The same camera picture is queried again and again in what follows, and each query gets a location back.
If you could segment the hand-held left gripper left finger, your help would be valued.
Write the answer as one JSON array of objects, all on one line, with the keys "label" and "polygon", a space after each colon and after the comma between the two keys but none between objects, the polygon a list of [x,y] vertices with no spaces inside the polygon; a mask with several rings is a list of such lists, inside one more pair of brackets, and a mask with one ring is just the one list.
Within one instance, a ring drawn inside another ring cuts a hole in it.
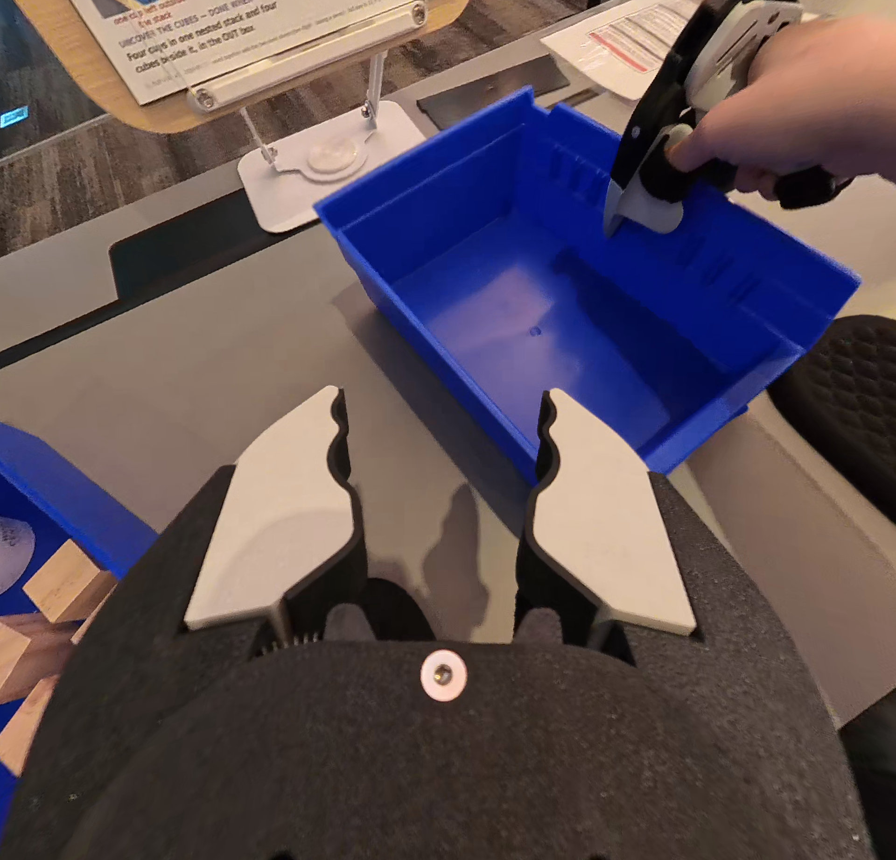
[{"label": "hand-held left gripper left finger", "polygon": [[345,393],[330,385],[239,456],[185,610],[188,630],[262,620],[282,645],[320,637],[367,580]]}]

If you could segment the wooden cube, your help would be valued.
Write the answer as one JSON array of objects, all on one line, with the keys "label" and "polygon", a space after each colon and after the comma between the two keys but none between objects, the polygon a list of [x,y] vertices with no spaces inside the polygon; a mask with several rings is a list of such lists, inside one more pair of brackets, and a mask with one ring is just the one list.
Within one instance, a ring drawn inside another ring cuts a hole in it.
[{"label": "wooden cube", "polygon": [[39,681],[59,675],[82,623],[53,623],[42,613],[2,616],[1,703],[26,698]]},{"label": "wooden cube", "polygon": [[112,572],[68,540],[24,583],[23,592],[47,621],[59,624],[89,618],[116,585]]},{"label": "wooden cube", "polygon": [[1,763],[16,778],[22,775],[59,679],[60,675],[50,675],[37,682],[1,732]]}]

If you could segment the instruction sheet on wooden stand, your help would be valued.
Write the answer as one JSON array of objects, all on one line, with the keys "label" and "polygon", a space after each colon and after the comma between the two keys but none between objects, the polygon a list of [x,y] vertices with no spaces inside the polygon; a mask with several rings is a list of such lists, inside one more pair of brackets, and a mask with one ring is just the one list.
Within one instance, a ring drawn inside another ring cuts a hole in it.
[{"label": "instruction sheet on wooden stand", "polygon": [[[388,51],[451,25],[470,0],[411,2],[334,34],[138,104],[70,0],[13,0],[73,81],[106,113],[131,127],[174,134],[239,113],[254,149],[238,177],[265,231],[285,232],[317,219],[316,206],[359,177],[423,142],[398,104],[381,100]],[[249,107],[309,80],[366,63],[360,108],[267,141]]]}]

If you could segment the printed instruction sheet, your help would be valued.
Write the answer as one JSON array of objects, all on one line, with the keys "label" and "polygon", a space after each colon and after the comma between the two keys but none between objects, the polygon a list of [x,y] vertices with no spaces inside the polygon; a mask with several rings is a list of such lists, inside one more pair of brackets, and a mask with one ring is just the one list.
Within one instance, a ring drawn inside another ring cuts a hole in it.
[{"label": "printed instruction sheet", "polygon": [[149,104],[421,0],[70,0]]}]

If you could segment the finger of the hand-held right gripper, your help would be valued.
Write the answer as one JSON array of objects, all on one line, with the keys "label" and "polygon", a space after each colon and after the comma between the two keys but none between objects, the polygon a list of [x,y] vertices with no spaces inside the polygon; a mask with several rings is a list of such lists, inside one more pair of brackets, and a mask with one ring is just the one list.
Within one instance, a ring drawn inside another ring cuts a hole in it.
[{"label": "finger of the hand-held right gripper", "polygon": [[633,177],[624,189],[610,180],[604,205],[603,233],[611,238],[624,221],[629,221],[654,233],[668,234],[680,225],[683,207],[681,201],[670,203],[650,194],[640,177]]}]

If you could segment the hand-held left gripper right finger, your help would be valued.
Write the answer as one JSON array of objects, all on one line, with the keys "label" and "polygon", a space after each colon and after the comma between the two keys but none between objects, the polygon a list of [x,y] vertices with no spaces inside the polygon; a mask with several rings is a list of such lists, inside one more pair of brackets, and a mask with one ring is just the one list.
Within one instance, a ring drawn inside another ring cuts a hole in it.
[{"label": "hand-held left gripper right finger", "polygon": [[543,393],[537,432],[517,623],[524,610],[551,609],[580,647],[604,623],[692,637],[698,621],[645,463],[560,388]]}]

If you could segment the paper sheet in plastic sleeve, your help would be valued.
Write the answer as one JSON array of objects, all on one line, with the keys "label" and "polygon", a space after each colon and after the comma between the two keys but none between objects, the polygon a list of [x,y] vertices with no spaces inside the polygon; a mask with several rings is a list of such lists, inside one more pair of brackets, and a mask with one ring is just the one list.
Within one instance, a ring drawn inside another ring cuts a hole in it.
[{"label": "paper sheet in plastic sleeve", "polygon": [[598,87],[639,101],[703,0],[635,0],[542,38]]}]

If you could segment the blue plastic bin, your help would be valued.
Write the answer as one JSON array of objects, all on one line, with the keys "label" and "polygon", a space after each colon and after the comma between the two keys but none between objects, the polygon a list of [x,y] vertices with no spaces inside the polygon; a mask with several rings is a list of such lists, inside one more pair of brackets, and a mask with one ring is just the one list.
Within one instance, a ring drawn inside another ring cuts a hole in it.
[{"label": "blue plastic bin", "polygon": [[[28,522],[36,536],[28,568],[2,594],[2,616],[40,613],[25,596],[24,583],[68,540],[97,566],[112,572],[118,585],[156,541],[157,533],[45,441],[7,424],[1,430],[1,517]],[[106,599],[73,635],[74,649],[60,679]],[[2,704],[2,730],[23,701]],[[2,765],[2,802],[9,801],[19,779]]]},{"label": "blue plastic bin", "polygon": [[534,481],[560,388],[667,474],[812,348],[859,276],[717,190],[607,238],[620,137],[530,88],[319,202],[376,308]]}]

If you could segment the person's right hand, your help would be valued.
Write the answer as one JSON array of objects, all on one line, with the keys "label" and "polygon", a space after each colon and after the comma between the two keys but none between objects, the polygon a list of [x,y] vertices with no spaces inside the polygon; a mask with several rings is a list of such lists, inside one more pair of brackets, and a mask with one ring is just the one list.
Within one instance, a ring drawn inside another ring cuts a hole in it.
[{"label": "person's right hand", "polygon": [[748,85],[666,151],[678,171],[718,159],[735,189],[777,199],[776,182],[820,166],[840,180],[895,182],[895,23],[856,15],[790,25],[757,54]]}]

